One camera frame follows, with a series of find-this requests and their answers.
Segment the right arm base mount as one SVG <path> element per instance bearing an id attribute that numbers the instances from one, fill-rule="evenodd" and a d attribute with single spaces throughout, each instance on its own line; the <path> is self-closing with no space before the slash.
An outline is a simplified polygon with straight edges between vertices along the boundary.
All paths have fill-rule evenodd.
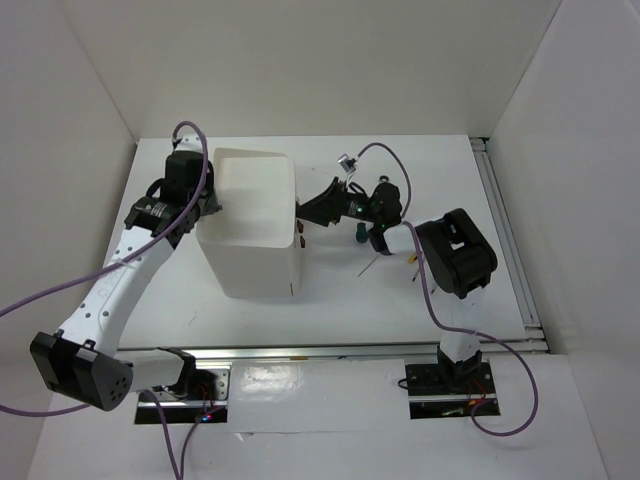
<path id="1" fill-rule="evenodd" d="M 478 407 L 477 417 L 499 416 L 493 373 L 488 362 L 467 379 L 447 383 L 437 363 L 406 364 L 397 386 L 408 395 L 412 420 L 469 417 Z"/>

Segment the red long thin screwdriver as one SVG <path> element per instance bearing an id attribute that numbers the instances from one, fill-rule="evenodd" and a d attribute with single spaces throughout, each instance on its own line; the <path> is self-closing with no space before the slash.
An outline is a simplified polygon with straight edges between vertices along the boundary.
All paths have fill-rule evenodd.
<path id="1" fill-rule="evenodd" d="M 376 255 L 357 275 L 357 277 L 361 277 L 364 273 L 371 268 L 371 266 L 378 260 L 379 255 Z"/>

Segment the white drawer cabinet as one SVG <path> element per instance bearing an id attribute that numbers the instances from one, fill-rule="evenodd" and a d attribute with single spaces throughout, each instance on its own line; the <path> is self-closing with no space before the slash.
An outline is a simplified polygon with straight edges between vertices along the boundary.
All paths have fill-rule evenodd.
<path id="1" fill-rule="evenodd" d="M 288 297 L 300 286 L 295 163 L 284 153 L 217 148 L 221 209 L 196 226 L 199 246 L 224 294 Z"/>

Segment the aluminium front rail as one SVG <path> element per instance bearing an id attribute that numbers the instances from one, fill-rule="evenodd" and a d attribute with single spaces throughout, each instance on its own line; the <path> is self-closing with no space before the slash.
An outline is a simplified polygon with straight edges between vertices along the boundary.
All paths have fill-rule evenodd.
<path id="1" fill-rule="evenodd" d="M 408 357 L 435 355 L 437 346 L 427 343 L 335 344 L 266 347 L 180 347 L 200 360 L 285 360 Z"/>

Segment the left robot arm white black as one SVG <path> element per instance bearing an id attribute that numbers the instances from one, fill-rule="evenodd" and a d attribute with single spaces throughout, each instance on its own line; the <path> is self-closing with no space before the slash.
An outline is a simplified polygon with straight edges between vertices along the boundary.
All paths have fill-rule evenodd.
<path id="1" fill-rule="evenodd" d="M 173 139 L 163 177 L 132 205 L 104 273 L 55 333 L 40 332 L 30 344 L 49 390 L 103 411 L 146 389 L 161 388 L 176 399 L 193 394 L 205 377 L 194 356 L 173 347 L 129 359 L 117 351 L 154 275 L 183 237 L 220 209 L 206 142 L 197 135 Z"/>

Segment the aluminium side rail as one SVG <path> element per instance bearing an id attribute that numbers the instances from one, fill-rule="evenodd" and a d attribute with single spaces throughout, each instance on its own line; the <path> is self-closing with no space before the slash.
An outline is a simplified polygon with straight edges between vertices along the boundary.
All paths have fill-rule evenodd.
<path id="1" fill-rule="evenodd" d="M 525 331 L 525 339 L 523 342 L 529 344 L 528 347 L 522 347 L 521 350 L 529 353 L 549 353 L 550 350 L 546 335 L 540 322 L 537 307 L 515 242 L 506 206 L 491 164 L 487 139 L 483 137 L 471 137 L 469 142 L 487 197 L 489 209 L 496 226 L 506 268 L 509 272 L 516 302 L 522 318 Z"/>

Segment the small green stubby screwdriver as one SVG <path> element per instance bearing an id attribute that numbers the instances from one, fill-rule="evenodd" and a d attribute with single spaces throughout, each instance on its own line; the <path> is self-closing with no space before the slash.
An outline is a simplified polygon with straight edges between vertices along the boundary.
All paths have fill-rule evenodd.
<path id="1" fill-rule="evenodd" d="M 357 224 L 355 239 L 359 244 L 365 244 L 369 241 L 367 225 L 364 222 L 359 222 Z"/>

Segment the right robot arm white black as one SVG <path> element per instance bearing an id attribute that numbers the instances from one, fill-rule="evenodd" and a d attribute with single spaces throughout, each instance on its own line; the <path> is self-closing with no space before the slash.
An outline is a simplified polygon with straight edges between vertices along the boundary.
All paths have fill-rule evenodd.
<path id="1" fill-rule="evenodd" d="M 497 256 L 468 213 L 454 209 L 437 219 L 411 224 L 402 218 L 400 191 L 383 177 L 368 195 L 335 178 L 316 197 L 296 206 L 300 220 L 328 227 L 344 217 L 358 220 L 360 243 L 384 256 L 412 253 L 426 279 L 428 299 L 440 296 L 444 312 L 436 379 L 448 392 L 460 391 L 479 372 L 482 360 L 479 306 L 497 269 Z"/>

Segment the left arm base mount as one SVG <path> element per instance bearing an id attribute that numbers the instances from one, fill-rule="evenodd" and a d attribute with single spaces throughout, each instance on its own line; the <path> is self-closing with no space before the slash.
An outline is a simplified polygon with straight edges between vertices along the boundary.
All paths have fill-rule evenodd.
<path id="1" fill-rule="evenodd" d="M 177 394 L 166 386 L 151 389 L 168 425 L 224 424 L 228 419 L 231 366 L 212 364 L 197 367 L 186 393 Z"/>

